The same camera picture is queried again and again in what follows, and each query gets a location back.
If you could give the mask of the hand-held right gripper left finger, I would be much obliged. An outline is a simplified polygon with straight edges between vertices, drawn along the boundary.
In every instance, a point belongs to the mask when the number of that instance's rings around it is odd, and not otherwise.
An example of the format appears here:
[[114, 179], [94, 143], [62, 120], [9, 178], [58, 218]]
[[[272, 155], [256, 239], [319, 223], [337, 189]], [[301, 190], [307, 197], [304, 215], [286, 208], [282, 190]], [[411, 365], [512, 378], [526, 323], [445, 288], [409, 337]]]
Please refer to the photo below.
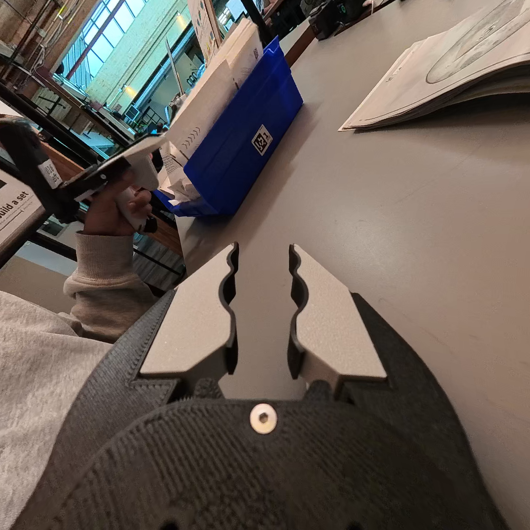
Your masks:
[[140, 367], [147, 380], [180, 379], [189, 389], [203, 378], [233, 375], [238, 362], [236, 294], [239, 245], [232, 242], [175, 289]]

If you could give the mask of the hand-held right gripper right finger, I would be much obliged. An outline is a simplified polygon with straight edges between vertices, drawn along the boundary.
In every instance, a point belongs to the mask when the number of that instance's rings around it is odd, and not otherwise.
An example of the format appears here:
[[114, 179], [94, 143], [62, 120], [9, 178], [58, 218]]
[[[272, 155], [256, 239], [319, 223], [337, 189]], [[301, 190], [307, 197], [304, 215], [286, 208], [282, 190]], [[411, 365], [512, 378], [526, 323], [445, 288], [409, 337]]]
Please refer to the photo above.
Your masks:
[[385, 383], [388, 375], [348, 287], [298, 244], [288, 249], [290, 296], [296, 310], [289, 325], [291, 378], [307, 387], [324, 381], [336, 396], [344, 383]]

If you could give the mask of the person's left forearm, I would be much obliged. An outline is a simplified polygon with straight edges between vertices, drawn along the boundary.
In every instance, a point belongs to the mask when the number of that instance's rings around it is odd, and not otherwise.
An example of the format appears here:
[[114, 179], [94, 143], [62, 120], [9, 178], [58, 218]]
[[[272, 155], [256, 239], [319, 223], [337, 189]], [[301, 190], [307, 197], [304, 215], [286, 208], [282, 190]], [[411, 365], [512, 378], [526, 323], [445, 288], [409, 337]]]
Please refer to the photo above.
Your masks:
[[63, 292], [74, 300], [59, 314], [82, 339], [114, 343], [156, 302], [134, 271], [132, 235], [76, 234], [77, 267]]

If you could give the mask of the printed poster board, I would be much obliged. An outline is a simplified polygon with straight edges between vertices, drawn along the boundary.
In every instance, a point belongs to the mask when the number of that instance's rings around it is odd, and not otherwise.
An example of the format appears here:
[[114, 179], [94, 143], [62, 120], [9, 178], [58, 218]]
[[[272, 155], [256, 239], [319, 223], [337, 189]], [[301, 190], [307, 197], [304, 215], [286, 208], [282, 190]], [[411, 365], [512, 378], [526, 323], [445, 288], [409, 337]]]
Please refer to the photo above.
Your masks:
[[222, 36], [212, 1], [187, 1], [191, 23], [205, 62], [216, 54]]

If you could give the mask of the black charger dock green light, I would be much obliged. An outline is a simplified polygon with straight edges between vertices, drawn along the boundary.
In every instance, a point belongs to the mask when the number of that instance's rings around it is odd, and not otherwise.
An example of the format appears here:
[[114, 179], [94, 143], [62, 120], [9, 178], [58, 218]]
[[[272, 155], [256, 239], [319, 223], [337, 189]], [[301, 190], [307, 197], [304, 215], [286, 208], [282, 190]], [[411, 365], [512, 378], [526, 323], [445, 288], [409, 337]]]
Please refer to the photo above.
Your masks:
[[332, 1], [332, 14], [338, 24], [348, 24], [357, 20], [363, 13], [364, 1]]

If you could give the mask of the blue plastic bin with tag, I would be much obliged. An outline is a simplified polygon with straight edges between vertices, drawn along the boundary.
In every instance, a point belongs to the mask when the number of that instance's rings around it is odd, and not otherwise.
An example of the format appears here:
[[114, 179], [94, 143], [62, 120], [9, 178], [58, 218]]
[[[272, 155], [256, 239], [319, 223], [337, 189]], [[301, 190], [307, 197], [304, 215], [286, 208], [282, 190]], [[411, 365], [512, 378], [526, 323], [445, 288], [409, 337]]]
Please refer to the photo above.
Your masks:
[[199, 198], [155, 195], [177, 217], [234, 215], [302, 105], [276, 36], [183, 167]]

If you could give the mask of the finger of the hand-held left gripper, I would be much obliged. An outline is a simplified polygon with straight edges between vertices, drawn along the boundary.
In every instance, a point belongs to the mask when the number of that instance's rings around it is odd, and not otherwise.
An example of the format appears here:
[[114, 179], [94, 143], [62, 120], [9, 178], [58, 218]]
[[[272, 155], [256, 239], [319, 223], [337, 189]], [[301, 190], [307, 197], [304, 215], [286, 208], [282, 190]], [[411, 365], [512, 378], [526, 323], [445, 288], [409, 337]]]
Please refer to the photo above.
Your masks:
[[133, 141], [128, 147], [112, 155], [105, 162], [97, 165], [97, 170], [119, 171], [127, 170], [144, 161], [150, 162], [155, 171], [160, 171], [163, 165], [161, 155], [153, 154], [166, 143], [166, 134], [146, 134]]

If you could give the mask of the lego instruction booklet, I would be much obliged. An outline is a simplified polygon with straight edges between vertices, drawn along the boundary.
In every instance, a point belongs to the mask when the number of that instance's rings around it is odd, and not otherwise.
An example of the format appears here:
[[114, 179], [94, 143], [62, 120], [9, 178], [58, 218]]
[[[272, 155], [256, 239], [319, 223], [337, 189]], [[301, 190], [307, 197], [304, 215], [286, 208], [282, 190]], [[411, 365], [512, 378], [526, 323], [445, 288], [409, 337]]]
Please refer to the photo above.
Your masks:
[[500, 1], [414, 43], [339, 131], [380, 129], [450, 105], [529, 95], [529, 1]]

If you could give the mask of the person's left hand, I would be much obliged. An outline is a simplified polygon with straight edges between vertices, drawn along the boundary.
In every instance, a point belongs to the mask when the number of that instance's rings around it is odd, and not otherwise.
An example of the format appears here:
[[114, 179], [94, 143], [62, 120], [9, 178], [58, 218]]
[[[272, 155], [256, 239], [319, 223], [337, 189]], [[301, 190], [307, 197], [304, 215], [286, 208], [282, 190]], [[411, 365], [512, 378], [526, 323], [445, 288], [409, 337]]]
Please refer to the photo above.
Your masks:
[[151, 194], [135, 184], [135, 175], [128, 169], [114, 179], [92, 198], [85, 216], [83, 235], [132, 236], [135, 229], [123, 216], [116, 203], [117, 197], [126, 189], [134, 189], [134, 197], [127, 203], [127, 210], [134, 217], [148, 217], [152, 213]]

